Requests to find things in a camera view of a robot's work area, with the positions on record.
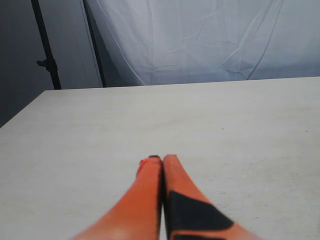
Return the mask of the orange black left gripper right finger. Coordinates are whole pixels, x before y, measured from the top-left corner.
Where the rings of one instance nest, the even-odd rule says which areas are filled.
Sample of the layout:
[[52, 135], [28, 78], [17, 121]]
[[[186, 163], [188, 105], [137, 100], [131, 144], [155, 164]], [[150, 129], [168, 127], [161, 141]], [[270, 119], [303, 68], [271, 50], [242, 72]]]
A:
[[168, 240], [259, 240], [219, 211], [198, 189], [179, 158], [163, 159], [165, 228]]

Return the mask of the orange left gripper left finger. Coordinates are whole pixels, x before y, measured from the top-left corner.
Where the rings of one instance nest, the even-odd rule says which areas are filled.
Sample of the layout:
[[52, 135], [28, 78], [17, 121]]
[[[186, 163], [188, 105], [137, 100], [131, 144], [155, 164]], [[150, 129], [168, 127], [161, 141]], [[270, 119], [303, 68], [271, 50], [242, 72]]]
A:
[[158, 240], [162, 207], [162, 160], [140, 161], [136, 179], [122, 198], [74, 240]]

